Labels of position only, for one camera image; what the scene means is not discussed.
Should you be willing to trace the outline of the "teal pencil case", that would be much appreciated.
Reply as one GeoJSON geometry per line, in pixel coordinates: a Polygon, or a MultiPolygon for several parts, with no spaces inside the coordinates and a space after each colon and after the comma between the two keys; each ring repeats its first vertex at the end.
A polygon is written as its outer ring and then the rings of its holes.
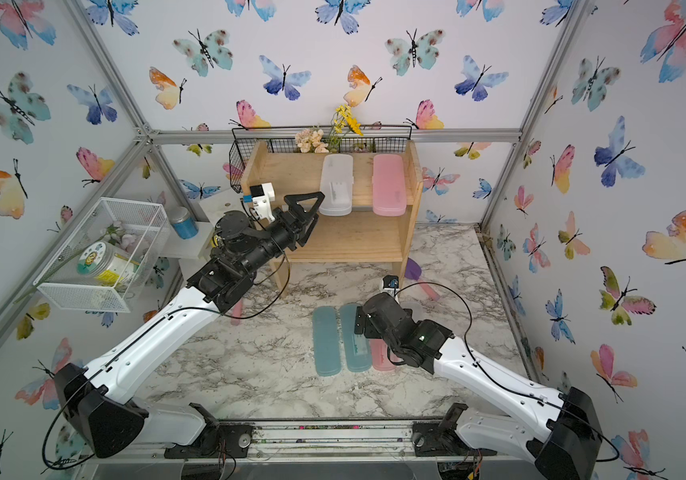
{"type": "Polygon", "coordinates": [[[312,315],[315,368],[320,377],[337,375],[342,369],[337,312],[323,306],[312,315]]]}
{"type": "Polygon", "coordinates": [[[346,304],[340,309],[342,340],[347,369],[361,373],[372,367],[369,340],[363,334],[356,334],[357,304],[346,304]]]}

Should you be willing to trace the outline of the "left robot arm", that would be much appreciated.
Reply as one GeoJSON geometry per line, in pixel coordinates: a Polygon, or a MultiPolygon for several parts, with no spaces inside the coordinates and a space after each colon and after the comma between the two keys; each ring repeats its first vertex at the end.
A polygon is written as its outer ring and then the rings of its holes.
{"type": "Polygon", "coordinates": [[[287,195],[260,227],[245,212],[226,212],[214,228],[210,260],[151,320],[84,367],[67,364],[54,376],[64,419],[93,456],[110,458],[130,446],[188,447],[201,443],[214,419],[199,405],[142,400],[145,380],[195,333],[230,310],[253,287],[258,271],[304,246],[318,220],[321,191],[287,195]]]}

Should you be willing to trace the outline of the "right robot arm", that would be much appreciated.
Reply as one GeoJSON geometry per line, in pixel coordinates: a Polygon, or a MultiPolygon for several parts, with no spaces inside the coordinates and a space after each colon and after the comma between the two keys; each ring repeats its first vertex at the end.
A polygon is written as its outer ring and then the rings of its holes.
{"type": "Polygon", "coordinates": [[[563,393],[501,366],[451,329],[414,320],[386,292],[358,307],[355,331],[383,340],[405,365],[453,381],[502,410],[479,416],[453,405],[435,435],[444,449],[495,451],[533,464],[547,479],[593,477],[608,440],[587,393],[575,387],[563,393]]]}

